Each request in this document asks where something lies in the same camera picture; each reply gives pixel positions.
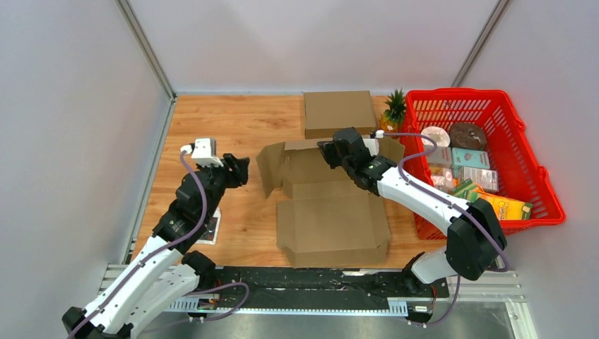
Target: pineapple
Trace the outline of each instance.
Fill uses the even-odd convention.
[[[385,103],[389,108],[383,112],[379,121],[379,128],[385,132],[399,132],[403,124],[403,118],[405,118],[405,95],[403,94],[403,89],[399,91],[395,90],[387,98],[388,100]]]

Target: open cardboard box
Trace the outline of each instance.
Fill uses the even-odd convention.
[[[357,188],[342,168],[326,164],[316,144],[325,140],[276,143],[258,154],[266,197],[282,187],[291,198],[277,204],[277,246],[293,267],[383,263],[390,238],[383,200]],[[398,141],[378,142],[379,154],[401,160]]]

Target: closed cardboard box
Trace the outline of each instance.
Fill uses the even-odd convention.
[[[304,93],[306,139],[331,138],[347,127],[362,134],[376,129],[372,97],[368,90]]]

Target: white wall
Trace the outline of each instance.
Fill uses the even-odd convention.
[[[131,0],[179,92],[450,86],[497,0]]]
[[[167,98],[113,1],[0,1],[0,338],[65,338],[125,242]]]
[[[515,0],[464,86],[506,90],[567,213],[508,238],[539,338],[597,338],[599,2]]]

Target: pineapple leaves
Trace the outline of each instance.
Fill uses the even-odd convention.
[[[392,122],[402,123],[405,117],[405,94],[403,89],[395,89],[387,98],[385,104],[389,106],[389,109],[384,112],[385,116]]]

